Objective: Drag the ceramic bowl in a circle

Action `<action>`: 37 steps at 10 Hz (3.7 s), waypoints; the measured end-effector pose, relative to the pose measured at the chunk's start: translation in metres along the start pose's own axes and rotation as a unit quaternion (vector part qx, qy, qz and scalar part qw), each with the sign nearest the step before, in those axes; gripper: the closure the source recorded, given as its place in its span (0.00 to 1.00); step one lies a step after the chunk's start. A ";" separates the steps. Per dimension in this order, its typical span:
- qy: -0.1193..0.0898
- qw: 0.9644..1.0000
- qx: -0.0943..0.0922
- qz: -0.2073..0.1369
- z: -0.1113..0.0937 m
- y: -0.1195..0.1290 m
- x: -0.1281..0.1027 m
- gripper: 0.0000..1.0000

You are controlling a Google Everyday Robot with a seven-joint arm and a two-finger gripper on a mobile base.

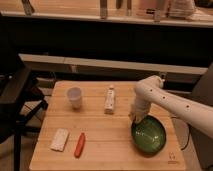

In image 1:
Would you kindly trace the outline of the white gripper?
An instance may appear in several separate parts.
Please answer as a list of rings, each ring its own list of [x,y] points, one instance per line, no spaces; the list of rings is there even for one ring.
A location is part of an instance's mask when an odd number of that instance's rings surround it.
[[[131,104],[129,117],[134,123],[138,124],[148,115],[150,108],[151,103],[149,101],[136,96]]]

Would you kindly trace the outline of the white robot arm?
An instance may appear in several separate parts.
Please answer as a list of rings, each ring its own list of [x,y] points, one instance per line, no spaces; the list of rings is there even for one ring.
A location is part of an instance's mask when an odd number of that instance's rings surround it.
[[[164,80],[157,75],[135,83],[131,120],[140,123],[155,103],[213,139],[213,107],[168,93],[162,89],[163,84]]]

